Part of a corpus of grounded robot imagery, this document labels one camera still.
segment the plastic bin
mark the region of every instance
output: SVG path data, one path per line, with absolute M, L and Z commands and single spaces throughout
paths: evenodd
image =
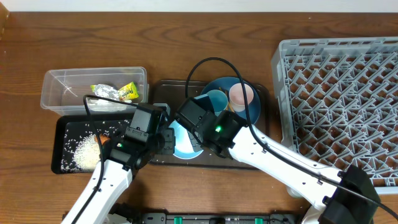
M 271 63 L 282 144 L 398 194 L 398 37 L 283 40 Z
M 119 89 L 130 82 L 135 83 L 139 94 L 132 102 L 146 103 L 147 73 L 142 67 L 50 70 L 44 76 L 40 105 L 62 116 L 86 114 L 83 96 L 93 94 L 91 85 L 107 84 Z M 126 105 L 95 105 L 90 109 L 93 114 L 135 111 L 135 107 Z

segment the cable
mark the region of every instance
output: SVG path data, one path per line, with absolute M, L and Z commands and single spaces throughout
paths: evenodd
M 106 100 L 106 101 L 110 101 L 110 102 L 113 102 L 113 103 L 119 103 L 119 104 L 123 104 L 123 105 L 137 106 L 134 103 L 126 103 L 126 102 L 122 102 L 122 101 L 111 100 L 111 99 L 108 99 L 108 98 L 103 98 L 103 97 L 95 96 L 95 95 L 85 95 L 83 97 L 83 104 L 84 104 L 85 109 L 86 109 L 87 117 L 88 117 L 88 120 L 90 122 L 91 127 L 93 128 L 93 131 L 94 131 L 94 134 L 95 134 L 95 136 L 97 138 L 97 142 L 98 142 L 98 146 L 99 146 L 99 161 L 101 162 L 101 171 L 99 173 L 99 178 L 98 178 L 97 185 L 93 189 L 93 193 L 91 193 L 91 195 L 88 197 L 86 203 L 82 206 L 80 211 L 77 213 L 76 217 L 72 221 L 72 224 L 75 224 L 78 221 L 78 219 L 80 218 L 81 214 L 85 211 L 86 207 L 91 202 L 91 199 L 93 199 L 93 197 L 95 196 L 95 193 L 97 193 L 97 191 L 99 191 L 101 183 L 102 183 L 102 179 L 103 179 L 103 176 L 104 176 L 104 163 L 105 163 L 105 161 L 104 161 L 104 155 L 103 155 L 102 142 L 101 142 L 100 134 L 98 134 L 97 128 L 95 127 L 95 123 L 94 123 L 93 117 L 91 116 L 90 109 L 88 108 L 87 98 L 95 98 L 95 99 Z
M 328 183 L 328 184 L 330 184 L 330 185 L 333 185 L 333 186 L 335 186 L 335 187 L 338 187 L 338 188 L 341 189 L 341 190 L 344 190 L 344 191 L 346 191 L 346 192 L 348 192 L 348 193 L 350 193 L 350 194 L 353 194 L 353 195 L 355 195 L 355 196 L 357 196 L 357 197 L 359 197 L 359 198 L 362 198 L 362 199 L 364 199 L 364 200 L 366 200 L 366 201 L 368 201 L 368 202 L 371 202 L 371 203 L 377 205 L 378 207 L 384 209 L 386 212 L 388 212 L 390 215 L 392 215 L 392 216 L 398 221 L 398 214 L 396 214 L 394 211 L 392 211 L 389 207 L 385 206 L 385 205 L 382 204 L 381 202 L 377 202 L 377 201 L 375 201 L 375 200 L 373 200 L 373 199 L 371 199 L 371 198 L 369 198 L 369 197 L 366 197 L 366 196 L 361 195 L 361 194 L 359 194 L 359 193 L 357 193 L 357 192 L 354 192 L 354 191 L 352 191 L 352 190 L 350 190 L 350 189 L 347 189 L 346 187 L 340 186 L 339 183 L 335 182 L 334 180 L 328 179 L 327 177 L 324 177 L 324 176 L 322 176 L 322 175 L 320 175 L 320 174 L 318 175 L 317 173 L 314 173 L 314 172 L 312 172 L 312 171 L 310 171 L 310 170 L 308 170 L 308 169 L 306 169 L 306 168 L 304 168 L 304 167 L 302 167 L 302 166 L 300 166 L 300 165 L 298 165 L 298 164 L 296 164 L 296 163 L 294 163 L 294 162 L 292 162 L 292 161 L 290 161 L 290 160 L 284 158 L 283 156 L 281 156 L 281 155 L 279 155 L 278 153 L 276 153 L 275 151 L 273 151 L 266 143 L 264 144 L 264 143 L 258 138 L 257 134 L 254 132 L 254 129 L 253 129 L 253 126 L 252 126 L 252 122 L 251 122 L 251 120 L 250 120 L 250 114 L 249 114 L 249 112 L 248 112 L 248 109 L 249 109 L 248 97 L 246 96 L 246 89 L 245 89 L 245 87 L 244 87 L 244 82 L 243 82 L 242 76 L 241 76 L 241 74 L 239 73 L 238 69 L 237 69 L 231 62 L 229 62 L 229 61 L 227 61 L 227 60 L 225 60 L 225 59 L 223 59 L 223 58 L 219 58 L 219 57 L 209 57 L 209 58 L 205 58 L 205 59 L 201 60 L 200 62 L 198 62 L 198 63 L 192 68 L 191 72 L 190 72 L 189 75 L 188 75 L 187 81 L 185 82 L 185 97 L 186 97 L 186 98 L 188 97 L 188 88 L 187 88 L 187 87 L 188 87 L 189 80 L 191 79 L 192 74 L 193 74 L 194 71 L 199 67 L 199 65 L 203 64 L 204 62 L 210 61 L 210 60 L 217 60 L 217 61 L 220 61 L 220 62 L 224 62 L 225 64 L 229 65 L 229 66 L 234 70 L 234 72 L 236 73 L 236 75 L 238 76 L 239 81 L 240 81 L 240 83 L 242 84 L 244 106 L 245 106 L 245 108 L 247 108 L 247 109 L 245 110 L 245 111 L 246 111 L 246 120 L 247 120 L 247 122 L 248 122 L 248 126 L 249 126 L 249 129 L 250 129 L 250 132 L 251 132 L 251 134 L 253 135 L 253 138 L 256 140 L 256 142 L 257 142 L 263 149 L 265 149 L 267 152 L 271 153 L 271 154 L 272 154 L 273 156 L 275 156 L 276 158 L 280 159 L 282 162 L 285 162 L 286 164 L 288 164 L 288 165 L 290 165 L 290 166 L 292 166 L 292 167 L 294 167 L 294 168 L 296 168 L 296 169 L 298 169 L 298 170 L 300 170 L 300 171 L 302 171 L 302 172 L 304 172 L 304 173 L 306 173 L 306 174 L 308 174 L 308 175 L 310 175 L 310 176 L 316 178 L 317 180 L 324 181 L 324 182 L 326 182 L 326 183 Z

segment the yellow wrapper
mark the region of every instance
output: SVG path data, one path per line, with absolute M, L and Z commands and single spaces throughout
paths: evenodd
M 124 101 L 124 100 L 133 100 L 135 98 L 138 98 L 138 92 L 137 92 L 137 87 L 133 82 L 125 85 L 124 87 L 120 88 L 118 91 L 119 93 L 119 99 Z

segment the wooden table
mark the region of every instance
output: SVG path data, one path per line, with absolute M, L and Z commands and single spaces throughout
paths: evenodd
M 398 35 L 397 14 L 12 12 L 0 41 L 0 223 L 59 223 L 91 174 L 50 170 L 59 115 L 40 107 L 44 73 L 143 66 L 153 85 L 185 79 L 205 57 L 228 59 L 273 95 L 271 57 L 284 39 Z M 193 80 L 234 75 L 218 62 Z M 271 137 L 280 140 L 273 119 Z M 398 211 L 398 196 L 382 196 Z M 304 213 L 308 203 L 256 171 L 146 166 L 120 202 L 170 212 Z M 382 210 L 376 223 L 391 223 Z

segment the light blue bowl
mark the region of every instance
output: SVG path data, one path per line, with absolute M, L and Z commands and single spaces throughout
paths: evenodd
M 216 80 L 207 84 L 207 86 L 202 90 L 201 95 L 206 94 L 210 90 L 219 90 L 219 87 L 221 87 L 222 90 L 228 90 L 228 92 L 229 92 L 231 87 L 239 82 L 240 82 L 239 79 L 235 78 L 235 77 L 217 78 Z M 254 98 L 253 98 L 253 101 L 249 104 L 249 114 L 250 114 L 250 120 L 251 120 L 252 124 L 255 124 L 260 117 L 261 101 L 260 101 L 259 95 L 255 89 L 253 89 L 253 93 L 254 93 Z M 243 110 L 241 112 L 235 112 L 235 113 L 237 115 L 239 115 L 241 118 L 246 119 L 246 110 Z

